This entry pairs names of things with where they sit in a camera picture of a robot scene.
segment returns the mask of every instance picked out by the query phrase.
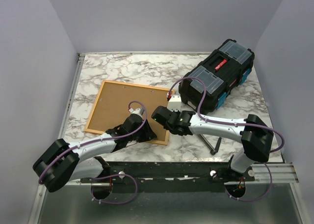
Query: marble table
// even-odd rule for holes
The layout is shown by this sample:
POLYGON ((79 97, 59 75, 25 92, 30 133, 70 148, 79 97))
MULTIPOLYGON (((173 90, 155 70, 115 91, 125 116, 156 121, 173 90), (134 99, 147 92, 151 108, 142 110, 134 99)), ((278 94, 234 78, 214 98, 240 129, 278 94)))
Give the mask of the marble table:
MULTIPOLYGON (((207 56, 208 54, 86 54, 66 125, 65 140, 79 141, 96 136, 85 133, 84 127, 103 80, 170 88, 176 80, 183 77, 207 56)), ((183 105, 182 108, 190 110, 188 106, 183 105)), ((258 115, 268 126, 271 126, 254 69, 243 85, 232 90, 225 104, 208 115, 222 118, 246 118, 249 113, 258 115)), ((206 138, 213 146, 216 145, 217 137, 206 136, 206 138)), ((278 143, 274 138, 272 148, 277 146, 278 143)), ((211 155, 198 136, 170 135, 167 146, 138 143, 102 156, 107 161, 227 162, 241 148, 242 145, 238 142, 222 139, 219 152, 211 155)), ((280 151, 270 154, 269 161, 282 162, 280 151)))

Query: blue latch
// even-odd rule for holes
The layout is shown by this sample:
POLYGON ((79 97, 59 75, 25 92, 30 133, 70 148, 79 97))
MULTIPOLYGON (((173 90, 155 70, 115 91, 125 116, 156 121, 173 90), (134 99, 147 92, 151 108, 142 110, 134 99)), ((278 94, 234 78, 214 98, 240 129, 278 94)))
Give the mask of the blue latch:
POLYGON ((217 105, 217 108, 216 108, 216 109, 219 109, 220 106, 222 106, 222 105, 224 104, 226 98, 227 98, 227 93, 224 92, 224 93, 222 94, 222 96, 220 96, 220 98, 218 99, 218 105, 217 105))
POLYGON ((245 71, 245 73, 243 74, 243 77, 242 77, 242 81, 240 82, 239 85, 242 85, 245 82, 245 80, 247 79, 247 76, 251 73, 251 71, 252 71, 251 68, 249 68, 248 70, 245 71))

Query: wooden frame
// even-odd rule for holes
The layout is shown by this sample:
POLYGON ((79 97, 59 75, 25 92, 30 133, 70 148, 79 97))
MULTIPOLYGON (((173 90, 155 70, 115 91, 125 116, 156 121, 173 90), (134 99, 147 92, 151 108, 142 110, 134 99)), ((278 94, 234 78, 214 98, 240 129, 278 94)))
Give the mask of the wooden frame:
MULTIPOLYGON (((149 89, 152 89, 152 90, 164 90, 165 93, 167 93, 167 92, 169 91, 169 89, 163 88, 163 87, 150 86, 150 85, 140 85, 140 84, 132 84, 132 83, 123 83, 123 82, 116 82, 116 81, 110 81, 110 80, 103 80, 103 82, 102 82, 102 84, 101 84, 101 87, 100 87, 100 89, 99 89, 99 91, 98 91, 96 100, 95 100, 95 102, 94 102, 92 111, 91 111, 91 113, 90 113, 90 115, 89 115, 89 117, 88 117, 88 121, 87 121, 86 126, 85 126, 85 129, 84 129, 85 132, 90 132, 90 133, 95 133, 95 134, 103 134, 103 133, 104 133, 104 131, 99 131, 99 130, 90 129, 89 126, 90 126, 90 122, 91 122, 91 120, 92 120, 92 117, 93 117, 95 108, 96 108, 96 106, 97 106, 97 103, 98 103, 98 101, 99 101, 99 98, 100 98, 100 95, 101 95, 101 93, 102 93, 102 90, 103 90, 103 87, 104 87, 105 83, 137 86, 137 87, 142 87, 142 88, 149 88, 149 89)), ((148 143, 160 144, 160 145, 167 145, 168 140, 169 140, 169 131, 166 131, 166 133, 165 133, 165 139, 164 139, 164 140, 151 140, 151 141, 148 141, 148 143)))

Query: gray floor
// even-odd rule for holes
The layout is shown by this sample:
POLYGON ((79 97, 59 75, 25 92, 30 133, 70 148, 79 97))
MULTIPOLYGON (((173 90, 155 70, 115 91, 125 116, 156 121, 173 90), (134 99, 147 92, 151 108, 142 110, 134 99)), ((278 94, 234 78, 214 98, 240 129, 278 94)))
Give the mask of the gray floor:
MULTIPOLYGON (((247 198, 262 194, 267 185, 251 185, 247 198)), ((112 194, 125 200, 131 194, 112 194)), ((289 184, 276 184, 264 199, 244 203, 225 193, 139 194, 126 205, 91 201, 89 186, 65 186, 46 193, 41 224, 300 224, 289 184)))

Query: cable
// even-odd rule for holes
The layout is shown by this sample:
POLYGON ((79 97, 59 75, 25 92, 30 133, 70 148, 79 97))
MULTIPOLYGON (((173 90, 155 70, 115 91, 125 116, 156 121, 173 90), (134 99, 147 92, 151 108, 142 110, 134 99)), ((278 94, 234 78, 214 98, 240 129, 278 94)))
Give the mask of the cable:
POLYGON ((236 201, 241 201, 241 202, 254 202, 254 201, 260 200, 260 199, 264 198, 266 195, 268 195, 269 192, 270 192, 270 190, 271 190, 271 188, 272 188, 273 177, 272 177, 272 175, 271 175, 270 169, 269 169, 269 167, 267 166, 267 164, 264 163, 264 165, 265 165, 265 167, 267 168, 267 170, 268 170, 268 172, 269 172, 270 183, 269 183, 269 186, 268 186, 268 188, 267 188, 267 191, 266 191, 263 195, 261 195, 260 197, 257 197, 257 198, 253 198, 253 199, 240 199, 240 198, 236 198, 236 197, 232 196, 232 195, 228 192, 228 190, 225 188, 225 191, 226 191, 227 195, 229 196, 229 198, 232 198, 232 199, 234 199, 234 200, 236 200, 236 201))
POLYGON ((200 103, 198 104, 198 107, 197 107, 197 115, 202 119, 204 120, 205 122, 211 122, 211 123, 216 123, 216 124, 221 124, 221 125, 230 125, 230 126, 250 126, 250 127, 258 127, 258 128, 262 128, 262 129, 265 129, 265 130, 269 130, 269 131, 272 131, 274 133, 276 133, 277 135, 279 135, 279 137, 281 138, 281 145, 273 150, 271 150, 270 152, 276 152, 280 149, 282 149, 282 147, 284 147, 285 145, 285 139, 284 139, 284 136, 279 132, 277 131, 276 129, 273 129, 271 127, 266 127, 266 126, 262 126, 262 125, 258 125, 258 124, 253 124, 253 123, 237 123, 237 124, 234 124, 232 122, 222 122, 222 121, 216 121, 216 120, 211 120, 211 119, 208 119, 208 118, 204 118, 201 113, 200 113, 200 110, 201 110, 201 105, 203 103, 203 101, 205 100, 205 97, 206 97, 206 86, 204 84, 204 82, 198 78, 194 78, 194 77, 185 77, 185 78, 181 78, 180 80, 177 80, 173 85, 172 87, 170 88, 169 92, 168 92, 168 96, 171 96, 171 91, 172 89, 175 87, 176 84, 184 81, 184 80, 187 80, 187 79, 193 79, 193 80, 197 80, 199 81, 203 87, 204 87, 204 91, 203 91, 203 96, 202 96, 202 99, 200 101, 200 103))
MULTIPOLYGON (((134 133, 138 132, 138 131, 144 126, 144 124, 145 124, 145 122, 146 122, 146 120, 147 120, 147 110, 146 110, 145 105, 143 105, 141 102, 136 101, 136 100, 131 101, 131 102, 129 103, 129 109, 130 109, 130 106, 131 106, 132 103, 138 103, 138 104, 140 104, 140 105, 142 106, 142 108, 144 109, 144 113, 145 113, 145 119, 143 120, 142 124, 141 124, 137 129, 135 129, 134 131, 132 131, 132 132, 126 134, 126 135, 123 135, 123 136, 110 137, 110 138, 103 138, 103 139, 99 138, 99 139, 90 140, 90 141, 87 141, 87 142, 84 142, 84 143, 80 144, 80 147, 83 147, 83 146, 88 145, 88 144, 91 144, 91 143, 95 143, 95 142, 99 142, 99 141, 104 141, 104 140, 116 140, 116 139, 121 139, 121 138, 128 137, 128 136, 133 135, 134 133)), ((44 176, 46 175, 47 171, 48 171, 59 159, 61 159, 64 155, 66 155, 66 154, 69 153, 70 151, 72 151, 72 150, 74 150, 74 149, 77 149, 77 148, 78 148, 77 145, 76 145, 76 146, 73 146, 73 147, 71 147, 71 148, 66 149, 66 150, 63 151, 60 155, 58 155, 58 156, 45 168, 45 170, 40 174, 39 179, 38 179, 38 183, 42 185, 42 184, 43 184, 43 178, 44 178, 44 176)))
MULTIPOLYGON (((131 178, 132 181, 134 182, 135 191, 134 191, 134 194, 132 195, 131 198, 129 198, 129 199, 126 200, 126 201, 121 201, 121 202, 110 202, 110 201, 105 201, 105 200, 101 200, 101 199, 96 199, 96 198, 94 197, 94 188, 92 188, 92 190, 91 190, 91 194, 92 194, 92 196, 93 196, 92 201, 93 201, 93 200, 96 200, 96 201, 99 202, 99 204, 100 204, 100 203, 107 203, 107 204, 126 204, 126 203, 129 203, 129 202, 133 201, 133 200, 136 198, 136 195, 137 195, 137 182, 136 182, 136 180, 135 180, 134 177, 132 177, 132 176, 130 176, 130 175, 128 175, 128 174, 123 174, 123 175, 124 175, 124 176, 127 176, 127 177, 129 177, 129 178, 131 178)), ((116 176, 121 176, 121 174, 114 174, 114 175, 104 176, 104 177, 98 177, 98 178, 90 178, 90 180, 102 180, 102 179, 112 178, 112 177, 116 177, 116 176)))

